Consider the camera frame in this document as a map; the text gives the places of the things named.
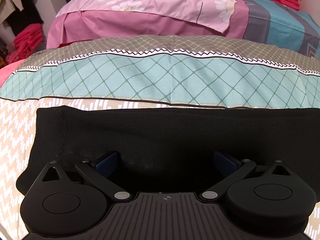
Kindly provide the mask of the red fleece blanket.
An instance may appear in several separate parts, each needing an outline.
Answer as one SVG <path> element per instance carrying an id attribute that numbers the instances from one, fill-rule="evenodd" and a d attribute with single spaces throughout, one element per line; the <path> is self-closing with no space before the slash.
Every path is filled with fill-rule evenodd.
<path id="1" fill-rule="evenodd" d="M 17 67 L 24 62 L 24 59 L 8 64 L 7 66 L 0 69 L 0 87 L 5 83 L 8 77 L 13 73 Z"/>

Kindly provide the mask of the black pants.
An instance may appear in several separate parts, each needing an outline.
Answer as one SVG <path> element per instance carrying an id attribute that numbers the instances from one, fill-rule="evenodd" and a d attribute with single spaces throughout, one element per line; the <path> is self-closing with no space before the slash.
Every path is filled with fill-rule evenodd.
<path id="1" fill-rule="evenodd" d="M 41 108 L 16 187 L 26 194 L 50 161 L 76 180 L 76 162 L 113 153 L 109 179 L 126 191 L 201 192 L 230 174 L 227 158 L 281 160 L 319 193 L 319 110 Z"/>

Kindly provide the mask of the pink floral pillow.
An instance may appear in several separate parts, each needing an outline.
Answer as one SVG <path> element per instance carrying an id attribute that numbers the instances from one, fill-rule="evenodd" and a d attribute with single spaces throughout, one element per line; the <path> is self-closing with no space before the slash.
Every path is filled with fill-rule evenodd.
<path id="1" fill-rule="evenodd" d="M 241 39 L 248 20 L 244 0 L 71 0 L 57 13 L 47 47 L 139 35 Z"/>

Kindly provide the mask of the teal grey striped pillow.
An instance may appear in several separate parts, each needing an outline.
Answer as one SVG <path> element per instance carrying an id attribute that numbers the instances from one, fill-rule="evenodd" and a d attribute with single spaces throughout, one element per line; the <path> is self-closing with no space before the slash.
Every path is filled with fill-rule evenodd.
<path id="1" fill-rule="evenodd" d="M 271 0 L 244 0 L 249 8 L 244 40 L 270 44 L 319 59 L 319 26 L 303 11 Z"/>

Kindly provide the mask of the patterned beige teal bedsheet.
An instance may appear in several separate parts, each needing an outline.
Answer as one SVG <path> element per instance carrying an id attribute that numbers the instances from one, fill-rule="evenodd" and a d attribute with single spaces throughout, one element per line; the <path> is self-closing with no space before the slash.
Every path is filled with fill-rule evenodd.
<path id="1" fill-rule="evenodd" d="M 1 86 L 1 238 L 27 231 L 18 176 L 39 108 L 317 108 L 319 61 L 219 36 L 100 38 L 39 51 Z"/>

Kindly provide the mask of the red clothes pile left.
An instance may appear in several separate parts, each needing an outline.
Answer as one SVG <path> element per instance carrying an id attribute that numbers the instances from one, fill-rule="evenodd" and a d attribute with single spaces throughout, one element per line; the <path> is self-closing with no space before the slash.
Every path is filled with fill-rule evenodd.
<path id="1" fill-rule="evenodd" d="M 42 24 L 33 23 L 28 25 L 14 39 L 15 50 L 6 57 L 7 63 L 28 58 L 43 42 Z"/>

